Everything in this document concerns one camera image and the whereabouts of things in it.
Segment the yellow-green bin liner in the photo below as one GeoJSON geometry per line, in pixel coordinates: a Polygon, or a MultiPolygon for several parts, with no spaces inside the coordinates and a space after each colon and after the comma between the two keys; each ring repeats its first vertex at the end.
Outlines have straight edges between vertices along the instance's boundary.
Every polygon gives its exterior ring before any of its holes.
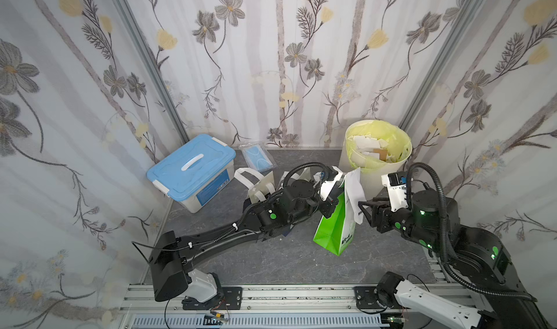
{"type": "Polygon", "coordinates": [[[382,120],[361,120],[353,123],[345,132],[342,159],[352,168],[372,172],[390,165],[401,165],[412,153],[408,134],[397,126],[382,120]],[[379,159],[375,149],[386,149],[386,162],[379,159]]]}

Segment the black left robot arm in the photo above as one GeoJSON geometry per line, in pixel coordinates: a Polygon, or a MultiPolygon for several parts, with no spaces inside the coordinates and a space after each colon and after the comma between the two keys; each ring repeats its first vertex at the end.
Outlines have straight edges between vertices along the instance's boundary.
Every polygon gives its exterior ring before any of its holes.
{"type": "Polygon", "coordinates": [[[331,217],[344,177],[335,166],[308,162],[288,172],[279,190],[256,203],[245,201],[233,223],[192,236],[163,233],[147,259],[155,301],[181,297],[184,310],[216,310],[229,303],[218,276],[197,265],[240,244],[286,235],[317,212],[331,217]]]}

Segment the green white paper bag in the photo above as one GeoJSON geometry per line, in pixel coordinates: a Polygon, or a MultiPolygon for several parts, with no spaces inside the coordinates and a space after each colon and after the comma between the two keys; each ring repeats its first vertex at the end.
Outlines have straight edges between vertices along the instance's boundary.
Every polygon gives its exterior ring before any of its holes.
{"type": "Polygon", "coordinates": [[[345,179],[339,185],[336,194],[338,203],[329,218],[322,217],[313,241],[336,256],[340,256],[352,243],[355,234],[355,213],[349,192],[345,188],[345,179]]]}

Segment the cream trash bin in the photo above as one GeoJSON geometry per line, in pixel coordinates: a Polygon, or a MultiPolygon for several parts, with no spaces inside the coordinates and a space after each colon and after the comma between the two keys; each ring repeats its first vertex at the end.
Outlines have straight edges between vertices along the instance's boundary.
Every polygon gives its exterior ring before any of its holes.
{"type": "MultiPolygon", "coordinates": [[[[345,155],[345,150],[344,150],[344,144],[343,144],[341,158],[340,158],[340,161],[339,161],[339,168],[343,172],[350,172],[352,170],[357,169],[357,168],[352,169],[348,165],[348,162],[345,159],[342,159],[344,155],[345,155]]],[[[376,171],[372,171],[372,172],[367,172],[367,171],[364,171],[362,168],[360,168],[361,169],[361,185],[364,188],[366,198],[371,199],[371,198],[375,197],[383,189],[383,185],[381,183],[381,176],[382,175],[399,171],[399,169],[402,168],[403,163],[401,165],[390,165],[389,167],[385,167],[385,168],[382,168],[382,169],[379,169],[379,170],[376,170],[376,171]]]]}

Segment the blue paper bag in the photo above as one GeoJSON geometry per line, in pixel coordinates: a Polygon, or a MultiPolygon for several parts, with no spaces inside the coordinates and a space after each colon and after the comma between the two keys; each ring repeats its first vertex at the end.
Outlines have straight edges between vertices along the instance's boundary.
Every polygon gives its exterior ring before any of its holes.
{"type": "MultiPolygon", "coordinates": [[[[278,182],[278,186],[279,188],[282,188],[284,186],[284,178],[286,177],[286,175],[288,174],[288,171],[284,171],[284,173],[282,174],[279,182],[278,182]]],[[[292,181],[296,181],[296,180],[304,180],[304,181],[312,181],[313,180],[313,176],[311,175],[311,171],[310,168],[305,168],[302,169],[296,173],[294,173],[291,177],[292,181]]]]}
{"type": "Polygon", "coordinates": [[[265,201],[268,195],[276,192],[272,171],[263,175],[252,168],[239,168],[234,178],[248,189],[247,198],[252,204],[265,201]]]}

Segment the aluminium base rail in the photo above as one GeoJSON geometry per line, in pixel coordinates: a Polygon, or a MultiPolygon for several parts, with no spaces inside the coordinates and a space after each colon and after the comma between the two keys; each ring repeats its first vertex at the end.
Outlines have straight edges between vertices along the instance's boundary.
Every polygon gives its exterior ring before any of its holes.
{"type": "Polygon", "coordinates": [[[243,285],[239,309],[186,311],[182,299],[156,302],[149,286],[129,286],[116,328],[448,328],[421,305],[359,310],[352,284],[243,285]]]}

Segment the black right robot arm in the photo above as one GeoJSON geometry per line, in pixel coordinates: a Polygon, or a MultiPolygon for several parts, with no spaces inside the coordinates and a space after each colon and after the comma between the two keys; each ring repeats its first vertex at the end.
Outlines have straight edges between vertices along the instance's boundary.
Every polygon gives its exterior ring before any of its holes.
{"type": "Polygon", "coordinates": [[[449,328],[549,328],[538,300],[527,292],[508,249],[493,232],[461,224],[458,204],[446,196],[435,170],[417,162],[384,176],[388,200],[358,206],[380,233],[397,230],[427,248],[450,279],[486,301],[486,310],[464,307],[425,291],[394,272],[375,288],[383,307],[415,310],[449,328]]]}

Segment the blue lidded storage box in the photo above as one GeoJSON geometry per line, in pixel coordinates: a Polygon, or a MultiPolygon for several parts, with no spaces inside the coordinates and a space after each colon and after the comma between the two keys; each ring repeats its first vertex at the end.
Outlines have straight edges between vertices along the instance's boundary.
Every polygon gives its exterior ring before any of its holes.
{"type": "Polygon", "coordinates": [[[147,171],[147,179],[189,212],[201,210],[234,178],[236,151],[200,134],[147,171]]]}

